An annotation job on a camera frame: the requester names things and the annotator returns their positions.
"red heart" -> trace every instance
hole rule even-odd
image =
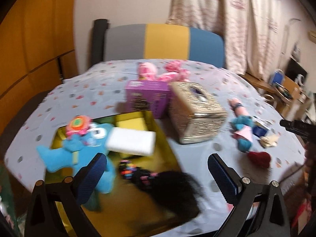
[[[259,166],[262,168],[269,168],[270,167],[271,156],[269,153],[267,153],[265,151],[262,151],[262,152],[251,151],[247,154],[247,157],[256,166]]]

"curtain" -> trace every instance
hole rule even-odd
[[[277,67],[279,16],[280,0],[173,0],[167,23],[219,34],[228,70],[267,81]]]

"black bolster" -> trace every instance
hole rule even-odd
[[[105,31],[109,25],[107,19],[97,19],[93,23],[90,67],[103,61]]]

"pink stuffed animal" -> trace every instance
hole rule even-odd
[[[150,80],[150,81],[181,81],[188,82],[190,71],[181,68],[181,61],[175,60],[167,63],[165,65],[165,70],[168,71],[157,76],[157,68],[154,64],[150,62],[141,63],[138,67],[138,76],[140,80]]]

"yellow tray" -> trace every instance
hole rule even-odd
[[[97,123],[111,123],[135,118],[143,118],[148,131],[156,132],[155,150],[152,156],[131,159],[134,164],[153,172],[167,170],[181,171],[177,159],[171,150],[165,134],[155,122],[150,111],[132,112],[104,118],[94,119]],[[66,137],[65,127],[57,130],[51,148],[60,148],[62,139]],[[109,158],[117,167],[122,159],[119,153],[110,152]],[[72,175],[71,168],[64,168],[55,173],[46,173],[45,182],[60,182],[64,177]],[[140,191],[118,173],[114,188],[109,194],[99,194],[100,212],[91,212],[83,207],[87,217],[103,237],[152,236],[183,224],[178,218],[157,205],[145,192]],[[63,223],[71,236],[75,236],[61,203],[57,204]]]

